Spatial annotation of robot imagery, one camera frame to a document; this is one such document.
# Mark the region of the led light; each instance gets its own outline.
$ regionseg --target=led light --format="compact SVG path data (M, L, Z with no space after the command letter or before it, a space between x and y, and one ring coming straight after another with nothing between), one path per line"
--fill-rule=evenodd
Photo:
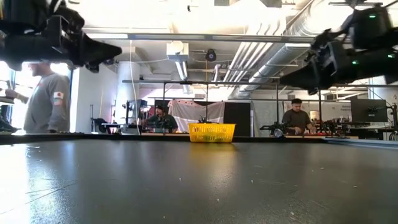
M92 39L128 39L127 34L87 34Z

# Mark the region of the black table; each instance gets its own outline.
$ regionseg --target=black table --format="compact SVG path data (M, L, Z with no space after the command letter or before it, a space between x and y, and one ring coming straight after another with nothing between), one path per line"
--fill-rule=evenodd
M398 151L363 146L34 142L0 146L0 178L0 223L398 220Z

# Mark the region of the plastic basket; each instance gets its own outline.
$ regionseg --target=plastic basket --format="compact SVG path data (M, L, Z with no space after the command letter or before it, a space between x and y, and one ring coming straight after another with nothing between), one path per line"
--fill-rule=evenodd
M236 124L189 124L191 142L232 142Z

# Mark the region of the person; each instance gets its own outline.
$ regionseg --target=person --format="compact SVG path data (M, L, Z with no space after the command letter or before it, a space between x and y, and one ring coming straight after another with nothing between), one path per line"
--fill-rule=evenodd
M175 133L177 132L178 129L178 124L175 121L174 117L166 114L164 112L164 109L162 106L156 106L155 107L155 115L151 116L146 123L153 123L155 124L155 128L164 128L162 127L162 122L166 121L169 123L170 127L166 127L166 128L170 128L172 129L172 132Z
M301 110L302 103L301 99L293 99L292 109L285 112L282 122L291 126L289 129L294 130L295 134L303 134L305 128L315 133L317 129L312 125L308 113Z
M27 104L24 130L27 134L69 131L70 81L65 75L51 70L50 62L30 63L34 77L41 77L30 98L12 89L6 96Z

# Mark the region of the computer monitor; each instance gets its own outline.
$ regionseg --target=computer monitor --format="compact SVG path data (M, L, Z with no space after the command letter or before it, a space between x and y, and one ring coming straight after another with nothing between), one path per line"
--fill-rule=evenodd
M385 100L352 99L353 122L388 122Z

